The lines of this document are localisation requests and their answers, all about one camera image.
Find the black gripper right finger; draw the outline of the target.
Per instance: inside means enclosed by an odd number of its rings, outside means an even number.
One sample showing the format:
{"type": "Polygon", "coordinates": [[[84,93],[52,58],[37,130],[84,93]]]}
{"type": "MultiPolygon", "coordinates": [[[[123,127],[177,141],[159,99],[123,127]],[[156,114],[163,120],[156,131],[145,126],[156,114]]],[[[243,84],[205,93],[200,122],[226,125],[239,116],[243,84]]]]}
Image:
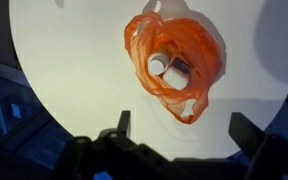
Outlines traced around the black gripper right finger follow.
{"type": "Polygon", "coordinates": [[[252,159],[265,138],[265,133],[241,112],[233,112],[229,123],[229,136],[252,159]]]}

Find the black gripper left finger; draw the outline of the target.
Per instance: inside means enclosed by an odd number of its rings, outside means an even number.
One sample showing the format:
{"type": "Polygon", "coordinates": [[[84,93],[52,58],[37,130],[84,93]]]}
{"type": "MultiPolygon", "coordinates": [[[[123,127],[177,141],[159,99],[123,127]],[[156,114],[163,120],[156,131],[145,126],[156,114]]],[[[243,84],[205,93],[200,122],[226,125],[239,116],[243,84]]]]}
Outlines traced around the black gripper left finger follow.
{"type": "Polygon", "coordinates": [[[130,136],[131,131],[131,112],[129,110],[123,110],[120,115],[117,130],[126,137],[130,136]]]}

